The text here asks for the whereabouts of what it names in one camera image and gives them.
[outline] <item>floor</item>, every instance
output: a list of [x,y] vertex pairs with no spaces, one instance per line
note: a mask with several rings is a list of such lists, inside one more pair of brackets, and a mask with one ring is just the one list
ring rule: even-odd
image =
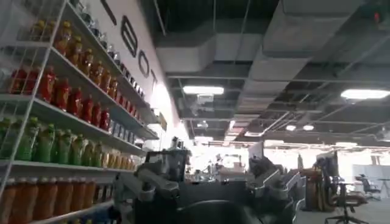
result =
[[[342,214],[342,210],[333,213],[322,212],[302,212],[297,215],[296,224],[323,224],[325,218]],[[390,198],[382,201],[370,201],[367,205],[356,208],[356,213],[352,216],[364,220],[370,224],[389,224],[390,223]]]

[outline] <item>desk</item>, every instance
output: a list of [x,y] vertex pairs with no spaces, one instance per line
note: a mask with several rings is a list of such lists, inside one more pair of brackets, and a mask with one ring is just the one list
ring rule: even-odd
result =
[[390,193],[389,193],[389,186],[387,184],[388,181],[390,181],[390,178],[379,178],[378,181],[382,181],[382,186],[380,188],[380,190],[382,191],[383,187],[385,187],[386,189],[386,193],[388,195],[388,197],[390,197]]

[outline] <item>red bottle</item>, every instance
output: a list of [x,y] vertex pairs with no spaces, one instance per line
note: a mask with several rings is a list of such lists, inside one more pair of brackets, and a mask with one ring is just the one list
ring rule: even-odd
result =
[[93,107],[93,102],[92,102],[92,96],[90,95],[88,98],[86,98],[83,101],[83,112],[81,115],[81,118],[88,123],[91,123],[92,120],[92,107]]
[[81,97],[81,88],[78,87],[77,89],[73,89],[68,99],[68,107],[66,109],[68,113],[79,117],[81,110]]
[[54,88],[54,99],[52,100],[52,104],[59,109],[66,111],[69,91],[70,87],[68,79],[57,82]]
[[48,66],[44,70],[44,73],[41,78],[41,82],[39,83],[39,95],[44,101],[48,103],[51,101],[53,95],[54,83],[55,83],[54,68],[53,66]]
[[26,77],[27,72],[23,68],[15,70],[11,75],[11,85],[9,92],[12,94],[20,94]]
[[35,87],[35,83],[37,82],[37,78],[39,75],[39,72],[41,71],[40,67],[34,67],[33,70],[29,73],[29,75],[26,77],[26,85],[24,89],[22,89],[22,93],[25,95],[31,95],[32,90]]
[[95,126],[100,126],[100,120],[102,117],[102,109],[100,103],[96,103],[92,108],[92,124]]
[[108,113],[108,109],[106,108],[102,111],[102,116],[100,119],[100,128],[108,131],[109,126],[110,126],[110,114]]

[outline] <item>ceiling light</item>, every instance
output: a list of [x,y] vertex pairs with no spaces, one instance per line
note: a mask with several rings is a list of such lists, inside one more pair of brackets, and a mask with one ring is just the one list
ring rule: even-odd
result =
[[390,91],[381,89],[347,89],[341,96],[347,99],[366,100],[382,99],[390,94]]
[[231,130],[233,128],[235,123],[236,123],[236,121],[234,121],[234,120],[230,121],[230,123],[229,123],[229,130]]
[[268,139],[268,140],[265,140],[264,146],[280,145],[280,144],[283,144],[283,143],[285,143],[283,140],[271,140],[271,139]]
[[184,86],[183,91],[186,94],[221,95],[224,93],[224,89],[217,86]]
[[246,137],[260,137],[264,134],[264,132],[251,132],[251,131],[247,131],[245,132],[244,136]]
[[200,141],[200,142],[210,142],[210,141],[214,140],[213,137],[208,137],[208,136],[195,136],[194,139],[197,141]]
[[310,125],[310,124],[306,124],[305,126],[303,126],[303,129],[305,131],[311,131],[314,129],[314,126]]
[[287,125],[286,130],[288,130],[288,131],[294,131],[295,128],[297,128],[295,125]]
[[336,146],[340,146],[340,147],[354,147],[357,145],[358,144],[355,142],[336,142]]

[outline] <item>ceiling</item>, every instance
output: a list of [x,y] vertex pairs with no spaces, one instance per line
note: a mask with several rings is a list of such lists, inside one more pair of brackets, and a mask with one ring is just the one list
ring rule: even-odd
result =
[[[387,2],[290,2],[140,1],[190,136],[254,142],[247,131],[266,131],[285,142],[388,146],[374,134],[390,125],[390,99],[340,97],[348,88],[390,89]],[[225,91],[199,99],[186,85]],[[306,124],[314,130],[302,130]]]

